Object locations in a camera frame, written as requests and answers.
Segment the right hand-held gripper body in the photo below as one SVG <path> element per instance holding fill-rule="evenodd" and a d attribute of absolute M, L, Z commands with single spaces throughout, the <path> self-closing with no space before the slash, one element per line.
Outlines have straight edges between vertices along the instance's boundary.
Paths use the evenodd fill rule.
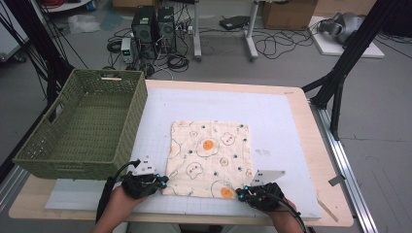
<path fill-rule="evenodd" d="M 285 175 L 285 171 L 257 170 L 248 189 L 248 204 L 266 212 L 272 212 L 278 208 L 285 195 L 275 180 Z"/>

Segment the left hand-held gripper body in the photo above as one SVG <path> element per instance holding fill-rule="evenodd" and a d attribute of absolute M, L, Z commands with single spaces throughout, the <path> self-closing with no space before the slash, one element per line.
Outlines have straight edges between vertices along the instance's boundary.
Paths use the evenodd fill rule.
<path fill-rule="evenodd" d="M 133 169 L 121 176 L 121 187 L 127 196 L 140 199 L 162 189 L 162 176 L 148 160 L 136 159 L 127 163 Z"/>

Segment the cream cloth with egg print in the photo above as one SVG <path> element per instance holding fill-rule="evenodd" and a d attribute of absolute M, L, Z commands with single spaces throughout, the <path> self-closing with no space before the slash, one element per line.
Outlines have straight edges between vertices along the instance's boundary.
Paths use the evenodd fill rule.
<path fill-rule="evenodd" d="M 254 176 L 249 125 L 217 120 L 175 121 L 164 195 L 234 199 Z"/>

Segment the person's right hand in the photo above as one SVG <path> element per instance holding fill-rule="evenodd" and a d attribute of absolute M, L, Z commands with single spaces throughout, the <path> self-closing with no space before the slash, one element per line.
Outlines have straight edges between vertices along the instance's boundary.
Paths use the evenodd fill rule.
<path fill-rule="evenodd" d="M 282 222 L 284 219 L 293 219 L 291 212 L 284 206 L 280 205 L 276 210 L 265 212 L 273 222 Z"/>

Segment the person's left hand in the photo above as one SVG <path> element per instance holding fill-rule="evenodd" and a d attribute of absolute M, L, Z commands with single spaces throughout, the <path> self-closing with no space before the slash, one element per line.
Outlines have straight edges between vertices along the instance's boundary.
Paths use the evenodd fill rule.
<path fill-rule="evenodd" d="M 126 217 L 132 213 L 132 210 L 142 202 L 146 197 L 134 199 L 126 194 L 121 186 L 116 187 L 110 197 L 105 212 L 112 216 Z"/>

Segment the green woven basket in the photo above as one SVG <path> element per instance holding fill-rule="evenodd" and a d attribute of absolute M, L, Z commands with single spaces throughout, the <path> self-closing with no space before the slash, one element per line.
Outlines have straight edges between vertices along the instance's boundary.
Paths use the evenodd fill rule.
<path fill-rule="evenodd" d="M 140 71 L 72 71 L 14 158 L 41 179 L 104 180 L 130 160 L 148 91 Z"/>

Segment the white foam mat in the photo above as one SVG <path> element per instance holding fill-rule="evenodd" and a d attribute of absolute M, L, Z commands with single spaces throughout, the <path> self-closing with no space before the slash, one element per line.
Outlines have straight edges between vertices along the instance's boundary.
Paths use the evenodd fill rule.
<path fill-rule="evenodd" d="M 254 176 L 257 170 L 285 171 L 275 180 L 305 220 L 322 216 L 310 171 L 299 140 L 292 103 L 285 94 L 156 88 L 148 100 L 137 131 L 132 159 L 148 159 L 157 174 L 166 176 L 175 121 L 217 120 L 249 125 Z M 260 216 L 234 199 L 151 195 L 136 207 L 141 214 L 187 216 Z"/>

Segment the black computer tower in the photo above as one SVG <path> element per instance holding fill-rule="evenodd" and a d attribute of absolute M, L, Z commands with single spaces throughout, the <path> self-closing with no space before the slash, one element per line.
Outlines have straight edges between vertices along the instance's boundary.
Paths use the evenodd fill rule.
<path fill-rule="evenodd" d="M 138 6 L 131 23 L 138 53 L 146 59 L 155 59 L 156 17 L 154 6 Z"/>
<path fill-rule="evenodd" d="M 169 53 L 175 53 L 177 51 L 177 48 L 174 8 L 160 8 L 157 12 L 157 23 L 159 29 L 159 36 L 161 38 L 162 49 Z"/>

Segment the flat black device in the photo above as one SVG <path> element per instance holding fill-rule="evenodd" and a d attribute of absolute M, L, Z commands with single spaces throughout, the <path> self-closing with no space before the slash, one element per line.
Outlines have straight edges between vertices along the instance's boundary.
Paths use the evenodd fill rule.
<path fill-rule="evenodd" d="M 237 16 L 224 18 L 220 21 L 220 26 L 225 30 L 234 30 L 237 28 L 242 28 L 245 25 L 248 25 L 250 21 L 249 17 Z"/>

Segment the clear plastic bag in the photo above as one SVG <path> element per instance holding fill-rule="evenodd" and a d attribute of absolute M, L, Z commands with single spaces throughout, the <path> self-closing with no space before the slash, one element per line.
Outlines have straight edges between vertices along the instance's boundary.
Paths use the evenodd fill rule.
<path fill-rule="evenodd" d="M 75 15 L 68 18 L 68 25 L 72 34 L 92 33 L 100 29 L 100 24 L 94 16 Z"/>

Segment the white floor board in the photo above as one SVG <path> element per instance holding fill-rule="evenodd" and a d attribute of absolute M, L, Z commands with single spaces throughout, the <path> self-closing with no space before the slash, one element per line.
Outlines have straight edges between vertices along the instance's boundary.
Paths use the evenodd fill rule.
<path fill-rule="evenodd" d="M 327 33 L 321 33 L 318 31 L 319 22 L 323 19 L 323 17 L 312 17 L 308 25 L 308 29 L 315 45 L 322 55 L 340 56 L 344 51 L 343 46 Z M 361 57 L 382 59 L 385 57 L 385 54 L 380 51 L 374 43 L 371 43 Z"/>

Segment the grey rounded device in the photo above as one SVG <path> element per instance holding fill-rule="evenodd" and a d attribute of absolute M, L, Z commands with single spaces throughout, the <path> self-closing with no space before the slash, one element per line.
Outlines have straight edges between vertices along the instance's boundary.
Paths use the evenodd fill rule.
<path fill-rule="evenodd" d="M 327 33 L 338 43 L 344 44 L 363 23 L 363 18 L 354 13 L 337 13 L 335 16 L 323 19 L 318 27 L 321 33 Z"/>

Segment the small grey metal bracket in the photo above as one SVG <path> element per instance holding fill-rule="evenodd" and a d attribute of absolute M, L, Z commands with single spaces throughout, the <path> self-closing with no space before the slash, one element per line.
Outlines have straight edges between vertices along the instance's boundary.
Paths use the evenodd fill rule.
<path fill-rule="evenodd" d="M 338 175 L 338 176 L 330 179 L 330 180 L 328 181 L 328 183 L 329 183 L 331 186 L 336 186 L 336 185 L 338 185 L 338 184 L 340 184 L 340 183 L 344 183 L 345 181 L 346 181 L 346 178 L 345 178 L 343 175 Z"/>

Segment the aluminium rail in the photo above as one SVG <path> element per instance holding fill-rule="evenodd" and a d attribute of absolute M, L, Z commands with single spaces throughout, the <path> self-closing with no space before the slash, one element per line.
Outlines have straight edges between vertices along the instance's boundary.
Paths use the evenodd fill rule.
<path fill-rule="evenodd" d="M 344 192 L 350 200 L 350 208 L 354 213 L 353 217 L 363 233 L 378 233 L 375 221 L 361 193 L 361 188 L 353 172 L 346 151 L 344 150 L 341 141 L 336 139 L 330 130 L 331 117 L 327 110 L 319 109 L 313 104 L 310 104 L 310 108 L 315 119 L 319 121 L 319 128 L 326 137 L 326 144 L 330 149 L 333 160 L 332 164 L 337 169 L 337 176 L 343 175 L 346 178 L 346 181 L 340 184 L 344 186 Z"/>
<path fill-rule="evenodd" d="M 15 166 L 6 178 L 0 183 L 0 214 L 4 211 L 17 189 L 26 180 L 29 173 L 19 166 Z"/>

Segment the black metal frame stand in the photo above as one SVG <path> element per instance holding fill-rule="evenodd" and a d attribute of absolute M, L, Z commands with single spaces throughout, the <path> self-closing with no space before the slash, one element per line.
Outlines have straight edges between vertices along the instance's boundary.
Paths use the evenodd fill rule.
<path fill-rule="evenodd" d="M 33 64 L 38 78 L 47 83 L 47 88 L 43 90 L 47 104 L 50 106 L 74 70 L 74 66 L 58 51 L 30 0 L 0 0 L 0 6 L 9 9 L 35 49 L 33 51 L 19 35 L 11 21 L 7 19 L 7 13 L 0 14 L 0 23 L 23 49 Z"/>
<path fill-rule="evenodd" d="M 375 39 L 382 26 L 395 12 L 401 1 L 376 0 L 360 29 L 355 33 L 348 47 L 343 51 L 333 68 L 325 76 L 302 87 L 304 92 L 317 87 L 320 89 L 310 99 L 310 103 L 319 109 L 325 110 L 328 101 L 333 99 L 330 130 L 336 139 L 340 140 L 338 126 L 344 82 L 366 48 Z"/>

